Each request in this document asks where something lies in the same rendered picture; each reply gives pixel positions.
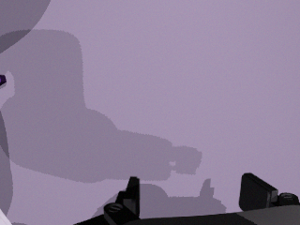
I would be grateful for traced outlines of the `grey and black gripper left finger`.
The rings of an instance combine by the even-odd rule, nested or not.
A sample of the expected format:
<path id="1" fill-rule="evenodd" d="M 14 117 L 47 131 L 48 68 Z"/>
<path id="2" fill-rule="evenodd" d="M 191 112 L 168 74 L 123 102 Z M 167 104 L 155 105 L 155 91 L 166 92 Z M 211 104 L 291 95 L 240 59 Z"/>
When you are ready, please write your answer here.
<path id="1" fill-rule="evenodd" d="M 130 176 L 126 192 L 119 191 L 116 201 L 106 204 L 103 211 L 103 215 L 74 225 L 123 225 L 140 219 L 140 178 Z"/>

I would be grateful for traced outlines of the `purple rod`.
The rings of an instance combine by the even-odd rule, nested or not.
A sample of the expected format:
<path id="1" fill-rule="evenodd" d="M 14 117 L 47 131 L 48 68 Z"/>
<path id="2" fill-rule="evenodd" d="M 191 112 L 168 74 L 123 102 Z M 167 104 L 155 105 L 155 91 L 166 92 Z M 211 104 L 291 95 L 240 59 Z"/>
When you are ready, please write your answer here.
<path id="1" fill-rule="evenodd" d="M 0 75 L 0 85 L 6 83 L 7 80 L 6 80 L 6 76 L 5 75 Z"/>

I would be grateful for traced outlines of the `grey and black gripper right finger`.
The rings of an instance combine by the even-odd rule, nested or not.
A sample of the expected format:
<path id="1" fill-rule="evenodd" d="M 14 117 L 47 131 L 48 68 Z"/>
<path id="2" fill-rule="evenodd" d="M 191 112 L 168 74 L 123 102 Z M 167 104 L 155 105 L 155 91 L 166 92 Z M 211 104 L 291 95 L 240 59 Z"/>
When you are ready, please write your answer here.
<path id="1" fill-rule="evenodd" d="M 300 205 L 298 197 L 291 193 L 280 193 L 251 172 L 241 179 L 239 207 L 243 211 L 257 210 L 283 205 Z"/>

